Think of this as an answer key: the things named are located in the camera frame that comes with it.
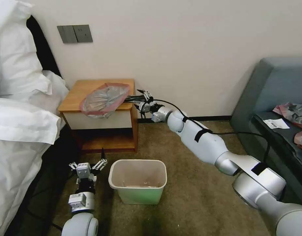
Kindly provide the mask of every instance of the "trash bin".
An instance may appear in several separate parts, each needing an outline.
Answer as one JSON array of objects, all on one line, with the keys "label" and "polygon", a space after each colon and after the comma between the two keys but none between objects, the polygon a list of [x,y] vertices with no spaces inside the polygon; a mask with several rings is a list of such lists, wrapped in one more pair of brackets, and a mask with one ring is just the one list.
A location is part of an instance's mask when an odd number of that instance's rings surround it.
[{"label": "trash bin", "polygon": [[167,182],[166,166],[159,160],[118,160],[108,182],[123,203],[156,205]]}]

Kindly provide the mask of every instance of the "gray switch panel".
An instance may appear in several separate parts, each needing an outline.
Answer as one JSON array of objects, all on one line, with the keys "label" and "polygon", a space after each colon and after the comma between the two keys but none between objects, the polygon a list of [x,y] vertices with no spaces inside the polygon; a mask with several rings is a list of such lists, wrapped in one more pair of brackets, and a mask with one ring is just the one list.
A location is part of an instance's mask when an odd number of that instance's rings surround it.
[{"label": "gray switch panel", "polygon": [[79,43],[93,42],[89,25],[75,25],[73,29]]},{"label": "gray switch panel", "polygon": [[73,26],[57,26],[63,43],[77,43]]}]

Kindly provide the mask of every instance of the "bed frame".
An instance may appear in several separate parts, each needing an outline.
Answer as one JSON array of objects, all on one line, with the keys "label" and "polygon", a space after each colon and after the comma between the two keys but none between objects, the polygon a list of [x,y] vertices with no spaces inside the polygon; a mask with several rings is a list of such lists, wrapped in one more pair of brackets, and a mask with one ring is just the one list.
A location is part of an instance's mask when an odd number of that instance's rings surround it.
[{"label": "bed frame", "polygon": [[[33,16],[27,20],[27,27],[32,32],[37,49],[37,56],[43,70],[50,70],[60,75],[60,71],[38,22]],[[60,137],[42,156],[42,166],[29,186],[19,210],[9,225],[5,236],[47,235],[54,216],[56,205],[61,196],[70,168],[69,163],[77,161],[79,150],[70,130],[64,127]],[[27,213],[27,209],[46,221],[39,220]]]}]

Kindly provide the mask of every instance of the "white paper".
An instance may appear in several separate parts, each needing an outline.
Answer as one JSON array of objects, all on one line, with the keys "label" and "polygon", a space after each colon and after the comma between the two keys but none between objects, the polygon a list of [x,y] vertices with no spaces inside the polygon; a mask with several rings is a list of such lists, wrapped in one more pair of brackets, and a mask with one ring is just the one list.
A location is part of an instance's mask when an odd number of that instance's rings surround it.
[{"label": "white paper", "polygon": [[266,125],[268,125],[269,128],[275,129],[275,128],[282,128],[282,129],[287,129],[290,128],[283,119],[277,119],[277,120],[263,120]]}]

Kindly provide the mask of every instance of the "wooden nightstand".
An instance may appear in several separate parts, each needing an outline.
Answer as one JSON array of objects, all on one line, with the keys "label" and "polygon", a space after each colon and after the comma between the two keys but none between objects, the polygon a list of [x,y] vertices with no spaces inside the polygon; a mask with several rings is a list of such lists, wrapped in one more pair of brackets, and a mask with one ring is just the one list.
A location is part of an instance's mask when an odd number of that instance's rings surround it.
[{"label": "wooden nightstand", "polygon": [[71,128],[82,152],[135,151],[138,145],[137,110],[132,103],[121,104],[108,119],[84,115],[80,102],[104,83],[130,85],[129,95],[135,94],[133,79],[78,80],[58,110]]}]

